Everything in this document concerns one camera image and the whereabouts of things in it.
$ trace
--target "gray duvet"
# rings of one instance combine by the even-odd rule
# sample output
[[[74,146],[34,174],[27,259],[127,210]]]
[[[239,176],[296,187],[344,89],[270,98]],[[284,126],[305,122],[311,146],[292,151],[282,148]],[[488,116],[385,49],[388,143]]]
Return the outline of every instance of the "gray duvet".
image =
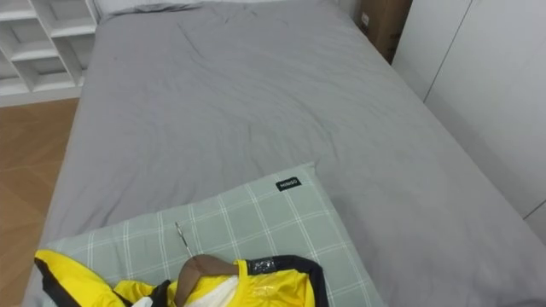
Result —
[[[316,161],[389,305],[545,304],[546,248],[334,4],[191,8],[99,26],[43,243]]]

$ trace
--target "green plaid pillowcase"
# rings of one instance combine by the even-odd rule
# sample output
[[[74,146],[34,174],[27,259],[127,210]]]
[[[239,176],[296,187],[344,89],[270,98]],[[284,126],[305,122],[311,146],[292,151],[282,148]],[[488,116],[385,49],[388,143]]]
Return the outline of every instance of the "green plaid pillowcase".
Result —
[[[276,183],[292,177],[301,185],[279,191]],[[160,284],[176,279],[189,258],[175,222],[194,254],[208,253],[226,261],[295,254],[323,267],[330,305],[384,305],[313,165],[47,247],[85,264],[112,286],[122,279]],[[44,302],[53,304],[45,294]]]

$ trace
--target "white stripe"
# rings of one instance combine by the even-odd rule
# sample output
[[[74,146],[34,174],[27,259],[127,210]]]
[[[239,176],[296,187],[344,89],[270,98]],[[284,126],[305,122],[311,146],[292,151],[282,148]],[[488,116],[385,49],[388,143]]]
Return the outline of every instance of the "white stripe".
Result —
[[[125,249],[125,267],[127,270],[127,278],[132,279],[131,251],[129,250],[129,221],[123,224],[123,243]]]
[[[95,237],[95,231],[89,234],[87,240],[87,267],[93,270],[93,238]]]
[[[264,226],[265,236],[267,237],[267,241],[270,244],[271,254],[272,255],[277,255],[278,252],[277,252],[277,250],[275,248],[275,243],[273,242],[273,237],[271,237],[271,232],[267,228],[267,223],[265,223],[264,214],[262,213],[262,210],[259,208],[258,200],[256,200],[256,196],[254,195],[254,192],[250,189],[250,186],[248,184],[245,184],[245,188],[247,189],[248,194],[250,195],[250,198],[253,200],[253,204],[254,204],[254,207],[256,208],[256,212],[258,213],[259,220],[262,223],[262,226]]]
[[[157,223],[158,223],[158,235],[160,236],[160,250],[161,250],[161,260],[163,261],[163,270],[165,271],[165,278],[171,279],[171,272],[169,271],[169,266],[167,265],[167,251],[165,249],[165,229],[163,228],[163,216],[161,212],[157,213]]]
[[[222,196],[218,196],[218,204],[220,205],[220,210],[222,211],[222,214],[224,215],[224,221],[226,224],[226,227],[228,228],[228,234],[229,238],[231,239],[231,245],[233,246],[233,250],[235,252],[235,258],[241,259],[241,252],[239,251],[239,247],[237,247],[237,244],[235,243],[235,234],[233,233],[233,227],[231,227],[231,221],[229,220],[228,216],[228,210],[225,207],[224,200],[222,200]]]
[[[195,225],[195,214],[194,214],[193,206],[189,207],[189,219],[191,222],[191,229],[194,232],[194,241],[195,241],[195,248],[197,249],[197,253],[198,254],[203,253],[203,248],[201,247],[201,243],[199,241],[199,235],[197,234],[197,225]]]

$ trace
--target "white shelf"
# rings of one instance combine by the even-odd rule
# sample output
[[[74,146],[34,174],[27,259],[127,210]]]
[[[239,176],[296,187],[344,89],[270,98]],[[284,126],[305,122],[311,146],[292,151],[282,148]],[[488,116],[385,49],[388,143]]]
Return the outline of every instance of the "white shelf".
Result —
[[[28,88],[20,78],[0,79],[0,93],[3,96],[25,94]]]
[[[0,107],[79,95],[96,24],[90,0],[0,0]]]
[[[27,0],[0,0],[0,21],[36,18],[36,12]]]
[[[50,41],[38,41],[22,43],[14,50],[11,61],[29,61],[38,59],[49,59],[57,57],[57,51]]]
[[[49,35],[52,38],[63,38],[95,33],[96,24],[91,17],[73,20],[58,20],[53,23]]]

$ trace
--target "shelf compartment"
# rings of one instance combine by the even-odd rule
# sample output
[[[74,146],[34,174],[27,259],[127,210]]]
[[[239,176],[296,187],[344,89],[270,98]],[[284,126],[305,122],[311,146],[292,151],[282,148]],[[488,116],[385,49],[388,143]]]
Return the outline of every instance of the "shelf compartment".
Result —
[[[21,43],[11,55],[11,61],[29,61],[57,57],[57,51],[50,41]]]
[[[36,13],[28,0],[0,1],[0,21],[25,20],[36,18]]]
[[[37,20],[0,23],[0,46],[11,61],[29,61],[58,56]]]
[[[39,75],[32,91],[58,90],[74,87],[74,82],[67,72]]]
[[[25,82],[17,78],[0,78],[0,96],[19,95],[28,93]]]
[[[95,32],[96,21],[85,0],[31,0],[52,38],[63,38]]]
[[[0,79],[17,78],[17,72],[0,53]]]
[[[63,38],[95,33],[96,24],[91,17],[70,20],[58,20],[51,25],[49,35],[52,38]]]
[[[21,61],[14,65],[32,92],[75,86],[60,59]]]

